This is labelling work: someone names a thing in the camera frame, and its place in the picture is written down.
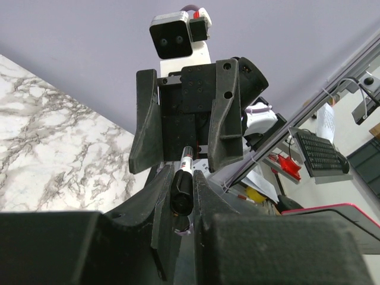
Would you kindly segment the black marker cap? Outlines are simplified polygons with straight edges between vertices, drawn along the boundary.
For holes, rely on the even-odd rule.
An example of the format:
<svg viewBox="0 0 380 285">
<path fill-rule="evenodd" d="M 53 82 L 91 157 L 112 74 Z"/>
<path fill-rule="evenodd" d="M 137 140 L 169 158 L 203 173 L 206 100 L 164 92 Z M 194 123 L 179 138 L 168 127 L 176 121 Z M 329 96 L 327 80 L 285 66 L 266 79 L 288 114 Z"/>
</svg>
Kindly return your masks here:
<svg viewBox="0 0 380 285">
<path fill-rule="evenodd" d="M 194 207 L 193 177 L 189 172 L 178 170 L 170 188 L 170 207 L 179 216 L 188 216 Z"/>
</svg>

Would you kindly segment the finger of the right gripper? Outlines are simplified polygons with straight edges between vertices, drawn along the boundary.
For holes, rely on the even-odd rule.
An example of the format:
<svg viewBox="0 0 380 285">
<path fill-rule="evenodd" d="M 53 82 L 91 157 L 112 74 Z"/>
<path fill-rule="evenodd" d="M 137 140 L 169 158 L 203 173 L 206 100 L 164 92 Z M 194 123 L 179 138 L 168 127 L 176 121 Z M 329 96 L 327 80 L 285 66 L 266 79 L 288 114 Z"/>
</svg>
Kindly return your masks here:
<svg viewBox="0 0 380 285">
<path fill-rule="evenodd" d="M 129 154 L 129 171 L 140 173 L 163 161 L 161 109 L 158 101 L 157 71 L 136 73 L 137 128 Z"/>
<path fill-rule="evenodd" d="M 207 157 L 211 173 L 243 159 L 239 64 L 234 58 L 216 62 Z"/>
</svg>

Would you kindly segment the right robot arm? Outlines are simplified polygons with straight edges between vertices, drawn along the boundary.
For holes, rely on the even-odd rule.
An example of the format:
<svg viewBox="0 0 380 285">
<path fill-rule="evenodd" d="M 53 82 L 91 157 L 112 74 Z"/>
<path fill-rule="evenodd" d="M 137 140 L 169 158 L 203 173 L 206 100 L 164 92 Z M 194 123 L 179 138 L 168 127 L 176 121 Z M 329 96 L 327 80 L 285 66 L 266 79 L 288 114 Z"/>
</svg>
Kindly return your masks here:
<svg viewBox="0 0 380 285">
<path fill-rule="evenodd" d="M 261 97 L 268 81 L 246 58 L 185 66 L 161 78 L 155 69 L 140 70 L 136 85 L 133 174 L 180 160 L 185 147 L 216 172 L 242 160 L 244 146 L 258 149 L 285 124 Z"/>
</svg>

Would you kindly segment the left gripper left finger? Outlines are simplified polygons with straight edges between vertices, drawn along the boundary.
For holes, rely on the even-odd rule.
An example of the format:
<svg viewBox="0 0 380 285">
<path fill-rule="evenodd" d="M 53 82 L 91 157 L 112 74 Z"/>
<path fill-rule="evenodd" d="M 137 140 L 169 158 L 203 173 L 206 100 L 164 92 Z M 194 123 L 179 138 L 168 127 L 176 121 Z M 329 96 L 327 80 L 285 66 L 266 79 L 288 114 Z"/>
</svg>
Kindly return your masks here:
<svg viewBox="0 0 380 285">
<path fill-rule="evenodd" d="M 108 211 L 116 233 L 111 262 L 117 281 L 172 281 L 175 270 L 170 187 L 174 167 L 167 165 L 142 190 Z"/>
</svg>

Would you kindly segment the black and white marker pen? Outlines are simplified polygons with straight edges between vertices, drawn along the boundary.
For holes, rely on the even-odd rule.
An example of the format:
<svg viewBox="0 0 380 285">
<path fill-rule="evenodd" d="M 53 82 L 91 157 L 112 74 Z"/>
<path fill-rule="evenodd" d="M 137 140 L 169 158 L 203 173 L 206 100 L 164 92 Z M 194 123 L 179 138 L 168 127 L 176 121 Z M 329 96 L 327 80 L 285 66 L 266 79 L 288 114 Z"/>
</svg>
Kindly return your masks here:
<svg viewBox="0 0 380 285">
<path fill-rule="evenodd" d="M 188 216 L 194 206 L 193 198 L 193 148 L 183 149 L 179 170 L 176 171 L 170 189 L 170 207 L 179 216 Z"/>
</svg>

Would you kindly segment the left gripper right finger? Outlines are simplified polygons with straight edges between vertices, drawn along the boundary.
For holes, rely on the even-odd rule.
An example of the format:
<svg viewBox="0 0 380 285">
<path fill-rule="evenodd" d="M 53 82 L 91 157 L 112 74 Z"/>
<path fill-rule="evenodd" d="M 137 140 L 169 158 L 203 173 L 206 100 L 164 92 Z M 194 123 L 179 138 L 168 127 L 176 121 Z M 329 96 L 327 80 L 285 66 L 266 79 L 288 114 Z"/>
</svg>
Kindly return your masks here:
<svg viewBox="0 0 380 285">
<path fill-rule="evenodd" d="M 237 230 L 240 215 L 215 193 L 200 170 L 194 172 L 194 230 L 202 235 L 216 231 Z"/>
</svg>

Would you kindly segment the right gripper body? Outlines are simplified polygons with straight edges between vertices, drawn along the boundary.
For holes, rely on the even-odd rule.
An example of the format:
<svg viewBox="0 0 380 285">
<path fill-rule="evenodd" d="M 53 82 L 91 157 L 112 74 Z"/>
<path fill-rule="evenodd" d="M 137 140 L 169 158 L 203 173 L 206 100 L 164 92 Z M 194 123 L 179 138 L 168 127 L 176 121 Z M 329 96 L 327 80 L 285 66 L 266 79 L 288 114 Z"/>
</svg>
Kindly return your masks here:
<svg viewBox="0 0 380 285">
<path fill-rule="evenodd" d="M 178 161 L 184 147 L 207 158 L 208 133 L 216 96 L 216 66 L 186 66 L 159 81 L 163 158 Z"/>
</svg>

